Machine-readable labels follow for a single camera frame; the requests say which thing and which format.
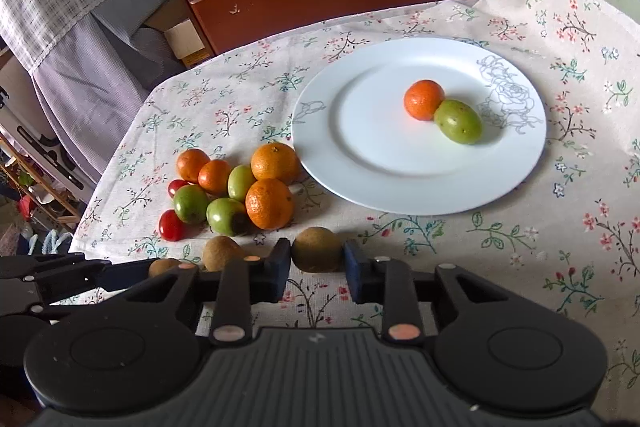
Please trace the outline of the brown kiwi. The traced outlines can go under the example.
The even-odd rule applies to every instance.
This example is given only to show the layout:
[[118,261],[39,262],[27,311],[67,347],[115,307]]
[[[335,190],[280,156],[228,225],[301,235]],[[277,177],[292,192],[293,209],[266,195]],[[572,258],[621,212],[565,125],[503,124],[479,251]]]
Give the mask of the brown kiwi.
[[311,227],[295,237],[292,260],[300,271],[329,273],[341,268],[342,252],[341,239],[334,232]]
[[149,266],[148,277],[158,277],[180,265],[180,261],[174,258],[155,259]]
[[245,257],[245,251],[231,237],[216,236],[206,242],[202,252],[202,261],[206,271],[218,272],[231,260]]

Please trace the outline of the green jujube dark spot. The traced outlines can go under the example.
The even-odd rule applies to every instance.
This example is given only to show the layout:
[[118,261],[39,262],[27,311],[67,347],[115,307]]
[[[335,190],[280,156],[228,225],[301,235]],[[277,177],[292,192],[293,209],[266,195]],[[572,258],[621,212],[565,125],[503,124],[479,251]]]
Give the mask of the green jujube dark spot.
[[210,202],[206,219],[209,228],[225,236],[243,235],[250,222],[242,202],[228,197],[219,197]]

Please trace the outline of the cherry tomato front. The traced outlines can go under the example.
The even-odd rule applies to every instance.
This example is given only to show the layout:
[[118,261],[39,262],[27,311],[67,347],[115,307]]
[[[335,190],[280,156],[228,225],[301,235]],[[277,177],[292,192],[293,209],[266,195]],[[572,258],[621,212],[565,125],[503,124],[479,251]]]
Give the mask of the cherry tomato front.
[[168,242],[179,242],[186,237],[188,228],[186,224],[178,217],[175,210],[166,210],[158,220],[158,233],[160,237]]

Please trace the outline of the cherry tomato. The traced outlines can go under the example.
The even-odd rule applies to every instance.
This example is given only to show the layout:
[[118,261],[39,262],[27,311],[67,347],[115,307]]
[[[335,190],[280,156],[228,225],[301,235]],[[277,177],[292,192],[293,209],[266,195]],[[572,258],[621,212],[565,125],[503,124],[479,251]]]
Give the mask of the cherry tomato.
[[175,210],[166,210],[158,220],[158,233],[160,237],[168,242],[179,242],[186,237],[188,228],[186,224],[178,217]]
[[177,192],[180,190],[180,188],[183,188],[185,186],[190,186],[190,185],[191,183],[189,181],[186,181],[183,179],[172,180],[167,187],[167,192],[169,197],[174,198]]

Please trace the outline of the large orange front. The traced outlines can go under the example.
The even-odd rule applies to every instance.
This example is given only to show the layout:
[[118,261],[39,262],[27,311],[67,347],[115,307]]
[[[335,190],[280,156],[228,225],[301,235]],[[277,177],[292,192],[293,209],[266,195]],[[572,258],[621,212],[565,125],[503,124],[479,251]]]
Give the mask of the large orange front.
[[261,230],[285,227],[293,218],[294,208],[290,189],[277,179],[256,181],[245,196],[247,216]]

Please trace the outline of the large orange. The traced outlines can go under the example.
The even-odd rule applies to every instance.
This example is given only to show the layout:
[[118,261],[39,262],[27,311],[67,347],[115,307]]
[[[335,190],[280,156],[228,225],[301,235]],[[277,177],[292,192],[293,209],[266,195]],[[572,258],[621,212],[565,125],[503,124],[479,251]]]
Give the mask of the large orange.
[[277,179],[290,185],[299,177],[302,166],[292,147],[272,142],[255,150],[250,158],[250,169],[257,181]]
[[277,179],[256,181],[245,196],[247,216],[261,230],[285,227],[293,218],[294,208],[290,189]]

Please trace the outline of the cherry tomato back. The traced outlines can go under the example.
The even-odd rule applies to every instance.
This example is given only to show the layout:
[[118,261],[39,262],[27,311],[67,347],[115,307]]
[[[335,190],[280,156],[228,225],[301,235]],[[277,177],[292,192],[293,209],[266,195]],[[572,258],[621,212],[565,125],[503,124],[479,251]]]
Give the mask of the cherry tomato back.
[[189,181],[186,181],[183,179],[172,180],[167,187],[167,192],[169,197],[174,198],[177,192],[180,190],[180,188],[183,188],[185,186],[190,186],[190,185],[191,183]]

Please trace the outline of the green jujube back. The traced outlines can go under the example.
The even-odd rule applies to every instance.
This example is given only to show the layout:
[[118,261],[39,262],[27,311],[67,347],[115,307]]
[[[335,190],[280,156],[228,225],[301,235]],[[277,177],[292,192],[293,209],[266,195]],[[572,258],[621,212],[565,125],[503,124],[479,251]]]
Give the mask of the green jujube back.
[[244,202],[248,190],[255,182],[256,179],[249,165],[235,166],[228,178],[228,196],[238,202]]

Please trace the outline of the small orange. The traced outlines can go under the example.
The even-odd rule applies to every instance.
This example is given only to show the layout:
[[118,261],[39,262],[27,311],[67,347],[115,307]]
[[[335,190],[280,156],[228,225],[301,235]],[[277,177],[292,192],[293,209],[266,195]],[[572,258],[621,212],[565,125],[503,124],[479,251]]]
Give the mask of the small orange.
[[198,185],[216,197],[227,193],[231,166],[223,159],[207,161],[198,173]]
[[444,98],[445,91],[439,83],[433,80],[419,80],[406,91],[404,107],[412,118],[431,121]]
[[198,183],[198,175],[203,166],[210,161],[209,156],[199,148],[189,148],[176,159],[178,176],[186,182]]

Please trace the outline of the large orange back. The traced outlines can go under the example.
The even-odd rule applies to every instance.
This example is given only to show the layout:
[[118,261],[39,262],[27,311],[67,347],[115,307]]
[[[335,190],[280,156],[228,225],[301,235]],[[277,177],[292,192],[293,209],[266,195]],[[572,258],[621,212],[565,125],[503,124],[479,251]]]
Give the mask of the large orange back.
[[299,177],[302,166],[292,147],[272,142],[255,150],[250,158],[250,169],[257,181],[277,179],[290,185]]

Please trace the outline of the large green jujube front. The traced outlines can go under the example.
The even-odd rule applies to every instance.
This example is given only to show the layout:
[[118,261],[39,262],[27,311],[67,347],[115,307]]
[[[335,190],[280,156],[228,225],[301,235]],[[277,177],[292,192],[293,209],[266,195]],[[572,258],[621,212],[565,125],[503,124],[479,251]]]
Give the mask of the large green jujube front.
[[474,109],[454,98],[445,98],[434,113],[434,123],[443,135],[459,144],[476,143],[483,134],[483,123]]

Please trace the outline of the white ceramic plate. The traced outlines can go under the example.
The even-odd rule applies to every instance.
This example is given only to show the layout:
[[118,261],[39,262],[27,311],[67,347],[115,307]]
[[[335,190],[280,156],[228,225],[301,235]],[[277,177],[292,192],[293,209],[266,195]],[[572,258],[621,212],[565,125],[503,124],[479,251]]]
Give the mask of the white ceramic plate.
[[[418,80],[475,110],[475,144],[446,138],[405,110]],[[365,46],[320,70],[300,94],[294,150],[323,187],[374,210],[445,216],[508,194],[544,150],[547,121],[533,83],[505,57],[457,40],[415,38]]]

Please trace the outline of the floral tablecloth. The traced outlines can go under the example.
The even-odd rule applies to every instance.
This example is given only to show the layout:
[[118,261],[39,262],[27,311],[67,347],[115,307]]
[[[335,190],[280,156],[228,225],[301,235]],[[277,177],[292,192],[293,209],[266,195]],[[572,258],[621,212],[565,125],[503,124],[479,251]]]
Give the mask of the floral tablecloth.
[[160,236],[176,160],[242,165],[285,143],[304,169],[282,235],[453,263],[589,327],[596,408],[639,416],[639,27],[603,0],[447,0],[314,24],[157,87],[72,247],[200,262]]

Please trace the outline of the cardboard box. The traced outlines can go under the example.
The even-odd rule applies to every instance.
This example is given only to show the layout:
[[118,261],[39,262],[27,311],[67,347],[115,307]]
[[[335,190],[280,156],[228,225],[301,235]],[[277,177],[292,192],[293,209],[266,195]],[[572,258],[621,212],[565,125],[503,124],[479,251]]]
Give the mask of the cardboard box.
[[186,68],[215,56],[186,0],[166,0],[144,24],[164,36],[175,58]]

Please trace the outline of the checkered grey cloth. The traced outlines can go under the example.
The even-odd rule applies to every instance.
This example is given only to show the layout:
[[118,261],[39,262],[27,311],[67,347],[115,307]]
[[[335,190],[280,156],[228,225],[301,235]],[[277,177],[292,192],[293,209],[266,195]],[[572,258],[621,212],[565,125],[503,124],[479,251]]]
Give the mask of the checkered grey cloth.
[[1,37],[66,152],[98,181],[150,92],[182,72],[160,0],[1,0]]

